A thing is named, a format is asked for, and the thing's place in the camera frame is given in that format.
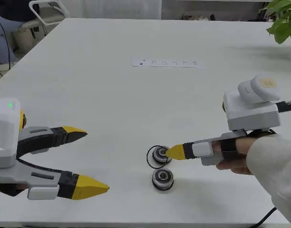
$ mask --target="white table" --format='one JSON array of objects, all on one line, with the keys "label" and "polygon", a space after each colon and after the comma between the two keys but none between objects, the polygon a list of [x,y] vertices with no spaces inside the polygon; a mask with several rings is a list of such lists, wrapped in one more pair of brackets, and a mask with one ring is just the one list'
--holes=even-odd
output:
[{"label": "white table", "polygon": [[[92,176],[106,194],[87,200],[29,201],[0,193],[0,226],[247,227],[272,208],[253,176],[198,160],[172,161],[175,184],[158,192],[145,153],[227,132],[226,89],[259,72],[291,99],[291,43],[269,23],[66,19],[0,80],[0,97],[21,101],[28,126],[72,125],[88,136],[35,164]],[[206,68],[131,67],[134,58],[187,59]],[[291,113],[276,131],[291,138]],[[268,224],[286,224],[274,213]]]}]

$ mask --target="metal bearing ring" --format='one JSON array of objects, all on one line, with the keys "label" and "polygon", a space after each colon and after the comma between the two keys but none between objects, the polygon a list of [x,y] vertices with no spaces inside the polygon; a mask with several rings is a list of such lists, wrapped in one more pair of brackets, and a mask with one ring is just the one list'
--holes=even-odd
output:
[{"label": "metal bearing ring", "polygon": [[161,168],[153,172],[151,178],[153,185],[160,191],[167,191],[173,187],[174,176],[173,173],[167,168]]},{"label": "metal bearing ring", "polygon": [[166,156],[166,151],[169,149],[169,147],[167,146],[164,146],[164,147],[156,147],[153,150],[153,154],[152,154],[153,159],[161,165],[165,163],[169,163],[172,160],[172,158],[167,158]]}]

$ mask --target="white sleeve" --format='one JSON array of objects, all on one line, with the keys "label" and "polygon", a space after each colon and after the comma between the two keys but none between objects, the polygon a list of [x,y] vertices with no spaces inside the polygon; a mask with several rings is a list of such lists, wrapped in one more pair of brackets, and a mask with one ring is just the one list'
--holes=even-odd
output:
[{"label": "white sleeve", "polygon": [[277,134],[259,138],[246,161],[275,207],[291,223],[291,141]]}]

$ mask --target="white chair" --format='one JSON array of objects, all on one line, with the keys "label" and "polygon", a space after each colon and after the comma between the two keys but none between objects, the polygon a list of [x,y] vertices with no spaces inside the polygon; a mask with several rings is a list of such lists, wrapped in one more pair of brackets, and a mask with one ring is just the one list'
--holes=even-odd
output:
[{"label": "white chair", "polygon": [[[40,13],[38,14],[33,6],[39,4]],[[47,26],[53,27],[61,23],[65,18],[69,18],[69,12],[61,2],[61,0],[33,0],[29,3],[29,8],[36,15],[36,19],[24,23],[14,37],[20,50],[24,52],[30,51],[39,39],[35,36],[34,28],[42,27],[44,36],[47,35]]]}]

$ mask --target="electrical outlet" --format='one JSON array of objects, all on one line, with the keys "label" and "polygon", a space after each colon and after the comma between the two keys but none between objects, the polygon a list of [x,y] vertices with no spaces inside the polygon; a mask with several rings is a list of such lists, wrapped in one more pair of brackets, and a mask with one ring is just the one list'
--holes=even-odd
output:
[{"label": "electrical outlet", "polygon": [[200,66],[197,61],[186,60],[149,60],[149,59],[136,59],[132,62],[133,67],[198,67]]}]

